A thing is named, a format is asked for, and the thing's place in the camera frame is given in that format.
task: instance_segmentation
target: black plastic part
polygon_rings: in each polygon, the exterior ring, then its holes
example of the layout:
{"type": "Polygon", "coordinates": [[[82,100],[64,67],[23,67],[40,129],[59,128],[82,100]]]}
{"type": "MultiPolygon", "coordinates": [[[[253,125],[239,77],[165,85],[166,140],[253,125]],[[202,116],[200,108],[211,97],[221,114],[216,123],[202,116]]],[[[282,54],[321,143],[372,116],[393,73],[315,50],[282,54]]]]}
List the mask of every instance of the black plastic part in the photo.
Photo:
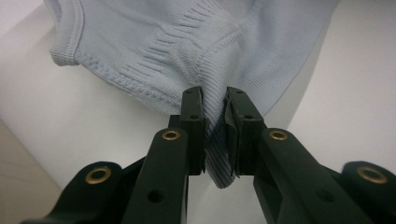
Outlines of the black plastic part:
{"type": "Polygon", "coordinates": [[[366,161],[344,166],[340,182],[375,223],[396,223],[396,176],[366,161]]]}
{"type": "Polygon", "coordinates": [[[291,133],[264,130],[258,150],[254,187],[268,223],[373,223],[291,133]]]}
{"type": "MultiPolygon", "coordinates": [[[[92,178],[102,177],[100,171],[92,178]]],[[[127,191],[121,186],[122,170],[113,162],[99,161],[78,172],[62,192],[53,210],[44,218],[23,224],[120,223],[127,203],[127,191]],[[87,175],[95,168],[107,167],[110,177],[102,183],[89,184],[87,175]]]]}
{"type": "Polygon", "coordinates": [[[180,128],[189,135],[190,175],[199,175],[205,169],[204,135],[206,124],[202,100],[200,87],[193,87],[183,92],[180,128]]]}
{"type": "Polygon", "coordinates": [[[244,91],[228,87],[227,92],[225,120],[229,161],[237,175],[254,175],[257,156],[254,145],[266,128],[264,119],[244,91]]]}
{"type": "Polygon", "coordinates": [[[169,117],[168,128],[180,128],[180,115],[171,115],[169,117]]]}
{"type": "Polygon", "coordinates": [[[154,136],[121,223],[186,222],[187,145],[187,134],[178,128],[154,136]]]}

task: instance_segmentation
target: light blue fabric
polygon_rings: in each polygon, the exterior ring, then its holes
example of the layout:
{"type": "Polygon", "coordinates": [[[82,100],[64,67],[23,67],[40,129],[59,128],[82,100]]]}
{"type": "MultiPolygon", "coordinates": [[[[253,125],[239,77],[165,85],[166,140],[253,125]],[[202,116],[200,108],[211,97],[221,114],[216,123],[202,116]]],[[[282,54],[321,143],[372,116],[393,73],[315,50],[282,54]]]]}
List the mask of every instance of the light blue fabric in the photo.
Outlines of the light blue fabric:
{"type": "Polygon", "coordinates": [[[299,73],[337,0],[45,0],[59,65],[82,64],[151,108],[178,114],[181,93],[202,86],[206,167],[230,176],[221,120],[227,86],[265,115],[299,73]]]}

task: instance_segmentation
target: brass insert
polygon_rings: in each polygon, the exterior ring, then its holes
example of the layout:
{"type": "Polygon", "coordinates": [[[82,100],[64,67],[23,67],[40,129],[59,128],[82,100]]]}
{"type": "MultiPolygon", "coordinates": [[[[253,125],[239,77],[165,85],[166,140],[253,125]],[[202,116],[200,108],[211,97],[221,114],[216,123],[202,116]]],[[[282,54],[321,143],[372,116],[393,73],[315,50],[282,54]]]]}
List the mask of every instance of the brass insert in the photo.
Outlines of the brass insert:
{"type": "Polygon", "coordinates": [[[107,166],[96,167],[86,176],[85,181],[89,184],[100,184],[105,182],[111,176],[111,170],[107,166]]]}
{"type": "Polygon", "coordinates": [[[368,166],[361,166],[358,168],[358,174],[373,183],[376,184],[385,184],[388,182],[388,179],[386,176],[384,176],[381,172],[377,171],[374,168],[368,167],[368,166]]]}
{"type": "Polygon", "coordinates": [[[163,133],[163,139],[168,141],[176,140],[180,137],[180,133],[176,131],[167,131],[163,133]]]}
{"type": "Polygon", "coordinates": [[[270,132],[270,136],[275,140],[284,141],[288,139],[288,135],[281,131],[272,131],[270,132]]]}

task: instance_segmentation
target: screw hole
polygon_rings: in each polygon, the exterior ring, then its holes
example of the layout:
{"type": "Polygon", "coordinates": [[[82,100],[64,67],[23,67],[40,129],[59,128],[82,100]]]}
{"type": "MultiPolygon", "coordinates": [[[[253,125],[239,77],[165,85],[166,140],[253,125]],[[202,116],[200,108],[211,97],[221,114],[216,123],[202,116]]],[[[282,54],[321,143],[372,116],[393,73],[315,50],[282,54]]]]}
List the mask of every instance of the screw hole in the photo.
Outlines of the screw hole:
{"type": "Polygon", "coordinates": [[[163,139],[165,140],[176,140],[180,137],[180,133],[176,132],[176,131],[167,131],[165,133],[163,133],[163,139]]]}
{"type": "Polygon", "coordinates": [[[161,189],[154,189],[148,193],[148,200],[151,203],[160,203],[165,200],[165,192],[161,189]]]}
{"type": "Polygon", "coordinates": [[[91,177],[92,177],[93,179],[99,179],[99,178],[104,177],[105,175],[106,175],[106,172],[105,172],[105,171],[103,171],[103,170],[98,170],[98,171],[94,172],[93,174],[91,174],[91,177]]]}
{"type": "Polygon", "coordinates": [[[384,176],[381,172],[377,171],[375,168],[371,168],[368,166],[361,166],[358,168],[358,174],[373,183],[376,184],[385,184],[388,182],[386,176],[384,176]]]}
{"type": "Polygon", "coordinates": [[[280,141],[286,140],[288,138],[288,135],[285,133],[282,133],[281,131],[270,132],[270,136],[272,138],[274,138],[275,140],[280,140],[280,141]]]}
{"type": "Polygon", "coordinates": [[[325,203],[333,203],[334,202],[334,196],[332,196],[332,194],[325,189],[317,190],[316,195],[321,201],[323,201],[325,203]]]}
{"type": "Polygon", "coordinates": [[[85,176],[85,182],[91,185],[100,184],[105,182],[110,176],[111,170],[107,166],[96,167],[85,176]]]}

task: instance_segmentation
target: ribbed knit fabric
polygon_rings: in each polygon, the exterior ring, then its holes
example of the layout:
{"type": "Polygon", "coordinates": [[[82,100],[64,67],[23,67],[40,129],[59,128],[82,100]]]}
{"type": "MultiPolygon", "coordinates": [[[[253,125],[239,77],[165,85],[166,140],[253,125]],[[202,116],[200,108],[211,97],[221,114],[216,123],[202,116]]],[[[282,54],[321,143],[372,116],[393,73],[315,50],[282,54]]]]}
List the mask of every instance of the ribbed knit fabric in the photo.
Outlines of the ribbed knit fabric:
{"type": "Polygon", "coordinates": [[[337,0],[45,0],[59,65],[82,64],[151,108],[178,114],[202,86],[207,171],[230,175],[223,99],[242,89],[265,115],[299,73],[337,0]]]}

